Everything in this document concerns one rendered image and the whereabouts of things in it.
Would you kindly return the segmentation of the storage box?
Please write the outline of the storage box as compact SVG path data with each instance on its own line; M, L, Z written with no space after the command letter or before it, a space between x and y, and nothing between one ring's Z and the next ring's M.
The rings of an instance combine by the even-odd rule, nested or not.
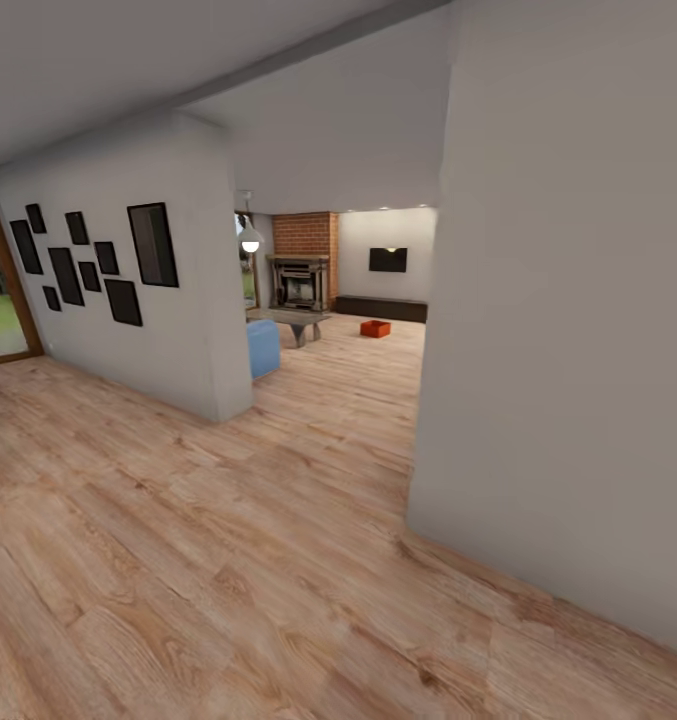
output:
M386 337L389 335L391 329L391 323L385 323L383 320L367 321L367 323L361 323L360 333L367 337Z

